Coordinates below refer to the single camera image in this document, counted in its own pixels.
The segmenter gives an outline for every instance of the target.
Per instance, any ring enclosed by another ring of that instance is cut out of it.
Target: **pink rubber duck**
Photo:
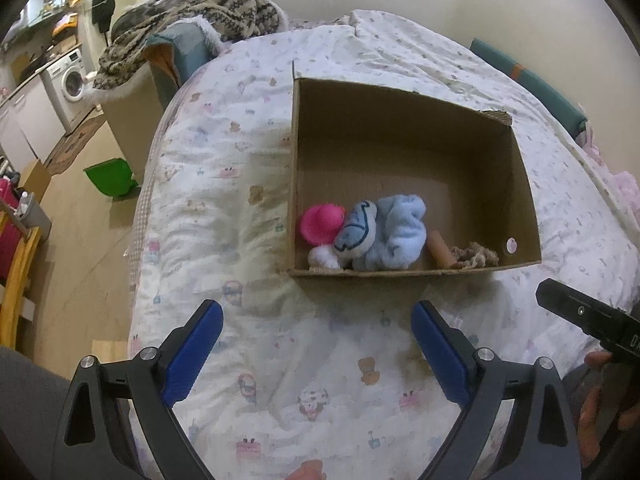
[[[335,204],[311,206],[302,214],[298,230],[310,245],[332,244],[342,227],[345,213],[342,206]]]

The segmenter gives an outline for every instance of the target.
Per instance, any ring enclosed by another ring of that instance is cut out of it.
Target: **green dustpan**
[[[84,168],[86,176],[106,196],[126,195],[138,183],[132,179],[132,171],[123,158],[105,160],[95,166]]]

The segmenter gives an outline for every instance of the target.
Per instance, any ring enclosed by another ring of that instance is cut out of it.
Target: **gray bin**
[[[40,207],[33,193],[20,198],[20,205],[16,211],[16,216],[27,228],[39,227],[42,231],[40,240],[44,241],[49,238],[51,231],[51,220]]]

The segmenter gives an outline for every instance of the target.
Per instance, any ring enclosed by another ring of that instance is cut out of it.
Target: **metal screw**
[[[148,346],[140,351],[140,358],[143,361],[150,361],[158,355],[158,349],[154,346]]]
[[[482,359],[482,361],[493,361],[495,353],[490,348],[479,348],[478,357]]]
[[[82,368],[91,368],[95,363],[95,357],[92,355],[88,355],[87,357],[83,357],[80,361],[80,366]]]
[[[548,357],[541,357],[538,362],[545,370],[551,370],[554,367],[554,362]]]

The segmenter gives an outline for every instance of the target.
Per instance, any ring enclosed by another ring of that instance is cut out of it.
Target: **washing machine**
[[[70,134],[94,107],[84,99],[86,76],[79,48],[54,61],[44,72],[42,80],[51,104]]]

